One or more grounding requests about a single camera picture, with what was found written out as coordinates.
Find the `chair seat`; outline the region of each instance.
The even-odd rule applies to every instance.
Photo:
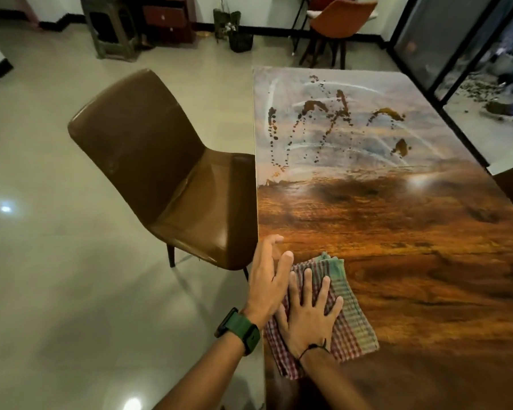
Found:
[[[207,149],[150,231],[209,263],[240,270],[258,240],[254,155]]]
[[[310,18],[310,19],[314,19],[316,18],[317,16],[319,16],[321,14],[320,11],[315,11],[315,10],[308,10],[306,12],[306,15]],[[373,11],[372,13],[370,13],[370,16],[369,16],[369,19],[367,21],[371,21],[373,19],[375,19],[376,17],[378,17],[378,12],[377,11]]]

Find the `wooden cabinet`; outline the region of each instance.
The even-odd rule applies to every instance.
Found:
[[[193,43],[196,39],[194,0],[145,0],[143,6],[151,35],[164,43]]]

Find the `table top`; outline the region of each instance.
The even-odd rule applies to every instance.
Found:
[[[513,408],[513,205],[401,73],[255,68],[259,235],[327,251],[380,350],[376,409]],[[268,410],[321,408],[264,343]]]

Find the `hand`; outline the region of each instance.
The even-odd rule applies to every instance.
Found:
[[[283,304],[276,312],[277,324],[280,328],[280,334],[287,345],[290,353],[296,359],[311,344],[323,345],[330,352],[330,343],[333,336],[333,325],[336,318],[342,311],[344,300],[338,296],[333,305],[333,309],[325,316],[325,304],[329,295],[330,278],[325,276],[321,282],[321,290],[312,306],[312,270],[304,271],[304,290],[303,305],[300,304],[300,293],[296,284],[296,274],[290,273],[289,276],[289,319]]]
[[[289,271],[293,265],[293,252],[283,253],[274,271],[274,251],[276,243],[283,241],[278,234],[267,236],[259,241],[253,257],[253,267],[249,276],[249,295],[242,313],[259,329],[270,320],[287,293]]]

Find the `green watch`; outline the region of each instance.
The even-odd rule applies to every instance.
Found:
[[[232,308],[228,312],[226,318],[224,318],[219,328],[215,331],[215,337],[222,337],[226,331],[233,332],[243,341],[245,355],[252,353],[260,341],[258,326],[249,321],[245,315],[240,314],[237,308]]]

